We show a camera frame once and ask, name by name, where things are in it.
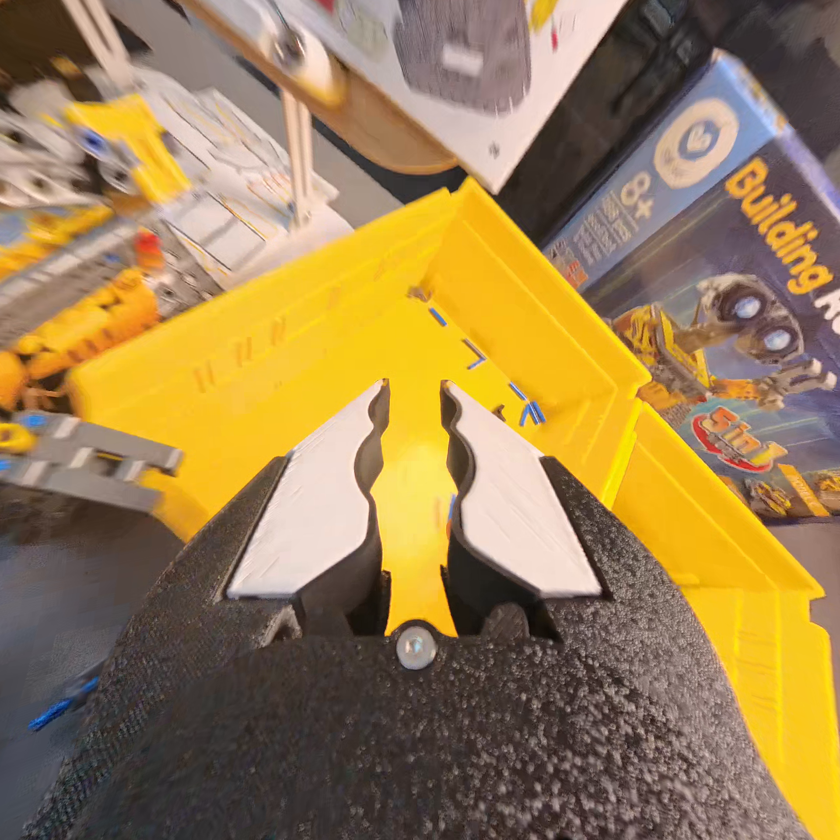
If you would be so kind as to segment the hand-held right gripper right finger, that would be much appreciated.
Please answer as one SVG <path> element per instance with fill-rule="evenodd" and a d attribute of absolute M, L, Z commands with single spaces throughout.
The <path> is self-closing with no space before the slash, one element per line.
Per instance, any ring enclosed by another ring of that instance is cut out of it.
<path fill-rule="evenodd" d="M 512 604 L 526 628 L 549 602 L 601 599 L 605 585 L 546 456 L 453 381 L 440 386 L 446 465 L 458 502 L 441 575 L 457 631 Z"/>

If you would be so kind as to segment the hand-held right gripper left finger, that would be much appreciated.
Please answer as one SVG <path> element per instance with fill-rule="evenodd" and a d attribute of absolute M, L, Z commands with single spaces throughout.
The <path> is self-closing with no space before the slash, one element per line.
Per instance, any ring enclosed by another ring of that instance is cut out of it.
<path fill-rule="evenodd" d="M 276 601 L 303 621 L 338 614 L 383 631 L 390 580 L 372 488 L 391 387 L 378 379 L 287 452 L 226 584 L 230 601 Z"/>

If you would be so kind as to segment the yellow parts tray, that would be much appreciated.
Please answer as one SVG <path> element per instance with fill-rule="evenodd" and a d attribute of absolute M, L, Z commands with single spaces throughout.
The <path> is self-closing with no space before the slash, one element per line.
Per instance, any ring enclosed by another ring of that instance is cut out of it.
<path fill-rule="evenodd" d="M 428 313 L 437 309 L 442 327 Z M 471 341 L 487 358 L 472 371 Z M 452 381 L 561 462 L 608 508 L 615 400 L 648 376 L 473 182 L 395 211 L 144 333 L 70 375 L 86 421 L 179 448 L 158 518 L 188 540 L 274 457 L 371 386 L 391 386 L 373 487 L 387 630 L 455 635 L 440 568 L 455 491 L 440 383 Z M 525 402 L 546 423 L 519 426 Z"/>
<path fill-rule="evenodd" d="M 763 761 L 814 838 L 838 838 L 838 721 L 824 589 L 653 410 L 615 400 L 606 498 L 678 585 Z"/>

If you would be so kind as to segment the blue toy pin pair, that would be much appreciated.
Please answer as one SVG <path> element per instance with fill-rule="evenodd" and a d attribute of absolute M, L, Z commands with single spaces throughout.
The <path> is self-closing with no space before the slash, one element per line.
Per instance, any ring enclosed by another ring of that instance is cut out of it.
<path fill-rule="evenodd" d="M 98 683 L 98 675 L 92 676 L 81 683 L 68 696 L 58 700 L 36 718 L 32 719 L 27 725 L 28 732 L 40 732 L 50 723 L 58 720 L 67 713 L 77 711 L 78 709 L 84 707 L 90 696 L 98 688 Z"/>

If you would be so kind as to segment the yellow tracked toy robot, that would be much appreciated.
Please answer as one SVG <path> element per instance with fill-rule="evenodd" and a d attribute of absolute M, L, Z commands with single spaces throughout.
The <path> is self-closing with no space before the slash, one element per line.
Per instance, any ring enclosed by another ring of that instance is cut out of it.
<path fill-rule="evenodd" d="M 139 92 L 77 100 L 59 80 L 2 107 L 2 500 L 152 513 L 146 474 L 182 453 L 82 420 L 70 375 L 159 325 L 190 279 L 160 211 L 193 183 Z"/>

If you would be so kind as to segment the printed paper sheets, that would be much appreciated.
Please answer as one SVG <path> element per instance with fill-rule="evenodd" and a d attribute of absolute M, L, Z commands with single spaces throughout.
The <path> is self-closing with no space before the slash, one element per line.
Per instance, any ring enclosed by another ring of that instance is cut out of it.
<path fill-rule="evenodd" d="M 192 92 L 143 66 L 136 72 L 139 92 L 191 182 L 143 220 L 166 260 L 144 280 L 161 320 L 353 232 L 331 207 L 338 190 L 319 175 L 311 178 L 309 220 L 296 226 L 288 153 L 221 92 Z"/>

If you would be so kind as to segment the blue toy set box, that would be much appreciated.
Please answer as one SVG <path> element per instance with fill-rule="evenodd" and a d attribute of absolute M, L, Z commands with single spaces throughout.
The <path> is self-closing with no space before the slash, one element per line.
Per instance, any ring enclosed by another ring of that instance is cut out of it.
<path fill-rule="evenodd" d="M 838 517 L 838 190 L 716 49 L 543 253 L 763 520 Z"/>

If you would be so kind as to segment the instruction booklet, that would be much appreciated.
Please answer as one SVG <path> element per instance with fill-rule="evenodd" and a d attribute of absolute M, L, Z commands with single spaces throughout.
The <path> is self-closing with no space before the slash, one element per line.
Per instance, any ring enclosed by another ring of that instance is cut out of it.
<path fill-rule="evenodd" d="M 498 193 L 626 3 L 278 5 Z"/>

